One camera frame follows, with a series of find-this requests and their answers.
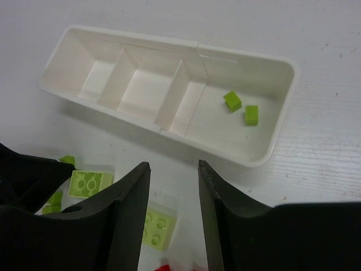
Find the small green lego piece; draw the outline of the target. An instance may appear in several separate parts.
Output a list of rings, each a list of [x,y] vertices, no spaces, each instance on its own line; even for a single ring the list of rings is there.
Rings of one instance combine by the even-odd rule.
[[[248,126],[258,125],[258,106],[250,105],[245,107],[245,124]]]

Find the small green lego cube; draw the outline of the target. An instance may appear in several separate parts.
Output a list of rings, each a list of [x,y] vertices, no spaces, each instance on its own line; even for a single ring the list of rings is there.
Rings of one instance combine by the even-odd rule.
[[[242,108],[242,101],[234,91],[224,95],[223,99],[230,112],[235,112]]]

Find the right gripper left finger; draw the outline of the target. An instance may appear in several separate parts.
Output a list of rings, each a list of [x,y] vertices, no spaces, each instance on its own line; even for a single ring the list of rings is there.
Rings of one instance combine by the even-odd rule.
[[[122,179],[60,213],[1,206],[2,270],[137,270],[151,169]]]

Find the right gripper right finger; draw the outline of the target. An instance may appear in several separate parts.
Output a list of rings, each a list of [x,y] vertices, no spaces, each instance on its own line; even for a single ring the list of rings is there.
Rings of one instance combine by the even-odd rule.
[[[360,203],[269,207],[199,161],[209,270],[359,270]]]

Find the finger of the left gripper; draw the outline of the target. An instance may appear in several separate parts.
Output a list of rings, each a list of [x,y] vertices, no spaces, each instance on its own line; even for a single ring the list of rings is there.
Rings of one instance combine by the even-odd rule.
[[[74,170],[73,164],[19,154],[1,145],[1,205],[36,213]]]

